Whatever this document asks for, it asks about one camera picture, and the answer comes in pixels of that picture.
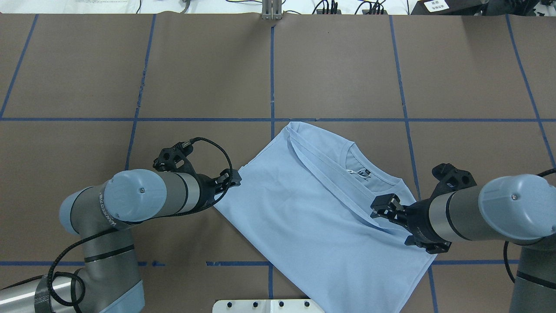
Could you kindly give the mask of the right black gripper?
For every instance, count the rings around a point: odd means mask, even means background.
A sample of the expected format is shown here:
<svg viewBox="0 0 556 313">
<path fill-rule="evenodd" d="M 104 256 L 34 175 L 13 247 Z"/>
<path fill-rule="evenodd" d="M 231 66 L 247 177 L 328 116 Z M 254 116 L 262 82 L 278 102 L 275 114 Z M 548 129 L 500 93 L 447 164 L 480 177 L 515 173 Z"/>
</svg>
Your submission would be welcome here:
<svg viewBox="0 0 556 313">
<path fill-rule="evenodd" d="M 451 242 L 437 234 L 430 221 L 430 205 L 432 199 L 415 202 L 403 206 L 404 227 L 410 236 L 405 240 L 407 246 L 417 246 L 429 254 L 447 253 Z M 371 218 L 395 218 L 401 208 L 400 198 L 396 194 L 385 194 L 375 197 L 371 206 Z"/>
</svg>

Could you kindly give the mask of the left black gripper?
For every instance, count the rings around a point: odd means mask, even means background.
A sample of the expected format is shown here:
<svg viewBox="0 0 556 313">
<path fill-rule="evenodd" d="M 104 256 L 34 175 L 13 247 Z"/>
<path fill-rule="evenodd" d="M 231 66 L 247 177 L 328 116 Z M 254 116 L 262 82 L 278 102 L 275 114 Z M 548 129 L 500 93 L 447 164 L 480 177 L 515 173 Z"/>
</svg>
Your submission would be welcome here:
<svg viewBox="0 0 556 313">
<path fill-rule="evenodd" d="M 199 174 L 200 179 L 200 207 L 207 209 L 222 200 L 226 194 L 226 188 L 240 186 L 242 177 L 237 169 L 224 169 L 217 179 Z"/>
</svg>

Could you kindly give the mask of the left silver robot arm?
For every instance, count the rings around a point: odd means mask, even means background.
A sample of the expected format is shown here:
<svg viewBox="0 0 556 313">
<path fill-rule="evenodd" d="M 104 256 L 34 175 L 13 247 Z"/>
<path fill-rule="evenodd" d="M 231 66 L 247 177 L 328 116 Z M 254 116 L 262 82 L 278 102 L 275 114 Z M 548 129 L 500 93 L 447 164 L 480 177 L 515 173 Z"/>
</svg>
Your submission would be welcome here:
<svg viewBox="0 0 556 313">
<path fill-rule="evenodd" d="M 119 172 L 68 196 L 59 219 L 81 239 L 41 276 L 1 290 L 3 313 L 139 313 L 145 305 L 131 228 L 145 221 L 200 212 L 239 186 L 237 170 L 218 178 L 195 173 Z"/>
</svg>

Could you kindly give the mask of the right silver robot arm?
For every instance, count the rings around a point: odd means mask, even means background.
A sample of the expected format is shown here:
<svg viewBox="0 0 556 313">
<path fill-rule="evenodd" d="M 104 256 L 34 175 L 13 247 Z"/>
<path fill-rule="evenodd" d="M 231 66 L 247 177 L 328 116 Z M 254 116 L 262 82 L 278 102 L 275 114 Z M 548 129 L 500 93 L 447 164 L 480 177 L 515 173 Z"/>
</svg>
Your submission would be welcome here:
<svg viewBox="0 0 556 313">
<path fill-rule="evenodd" d="M 377 196 L 375 214 L 405 228 L 408 246 L 429 254 L 460 241 L 502 240 L 521 247 L 511 313 L 553 313 L 556 191 L 534 174 L 503 176 L 479 186 L 469 172 L 440 176 L 431 196 L 411 205 L 396 194 Z"/>
</svg>

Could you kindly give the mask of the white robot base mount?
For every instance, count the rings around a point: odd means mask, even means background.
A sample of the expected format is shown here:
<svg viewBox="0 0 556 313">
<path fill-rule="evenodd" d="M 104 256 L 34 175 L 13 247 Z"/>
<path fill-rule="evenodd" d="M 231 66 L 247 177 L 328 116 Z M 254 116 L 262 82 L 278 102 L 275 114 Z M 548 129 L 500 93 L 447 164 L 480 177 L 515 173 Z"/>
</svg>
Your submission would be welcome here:
<svg viewBox="0 0 556 313">
<path fill-rule="evenodd" d="M 311 299 L 218 300 L 213 313 L 323 313 Z"/>
</svg>

